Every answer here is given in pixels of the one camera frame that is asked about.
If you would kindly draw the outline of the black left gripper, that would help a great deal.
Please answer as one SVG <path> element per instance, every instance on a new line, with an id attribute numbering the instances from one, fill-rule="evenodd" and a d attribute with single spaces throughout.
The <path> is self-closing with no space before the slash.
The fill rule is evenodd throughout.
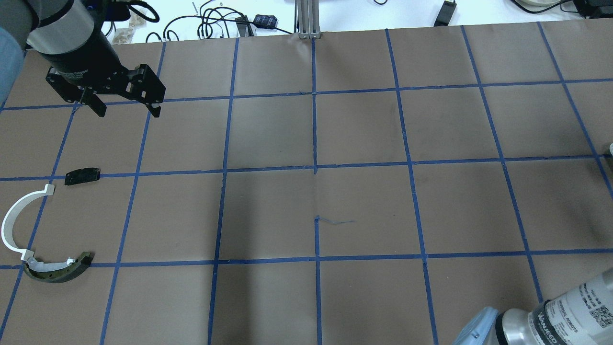
<path id="1" fill-rule="evenodd" d="M 166 95 L 166 86 L 151 66 L 146 64 L 137 65 L 133 69 L 120 66 L 110 71 L 83 70 L 74 73 L 62 73 L 50 67 L 46 81 L 64 101 L 80 101 L 81 105 L 89 107 L 100 117 L 105 117 L 107 106 L 98 94 L 118 95 L 146 104 L 154 118 L 160 117 L 160 103 Z"/>

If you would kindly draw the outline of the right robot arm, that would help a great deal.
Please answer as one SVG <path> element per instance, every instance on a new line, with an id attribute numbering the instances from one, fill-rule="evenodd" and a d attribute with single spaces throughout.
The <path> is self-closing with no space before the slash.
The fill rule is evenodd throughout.
<path id="1" fill-rule="evenodd" d="M 454 345 L 611 345 L 613 271 L 607 269 L 534 310 L 485 307 Z"/>

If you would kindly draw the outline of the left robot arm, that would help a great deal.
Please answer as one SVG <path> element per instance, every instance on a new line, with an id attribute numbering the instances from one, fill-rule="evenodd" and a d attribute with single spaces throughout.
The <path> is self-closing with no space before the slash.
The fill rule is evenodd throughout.
<path id="1" fill-rule="evenodd" d="M 27 48 L 50 68 L 47 83 L 67 103 L 105 116 L 101 95 L 118 95 L 160 116 L 166 87 L 149 65 L 126 68 L 101 27 L 136 14 L 160 17 L 144 0 L 3 0 L 1 2 L 1 101 L 9 97 L 24 66 Z"/>

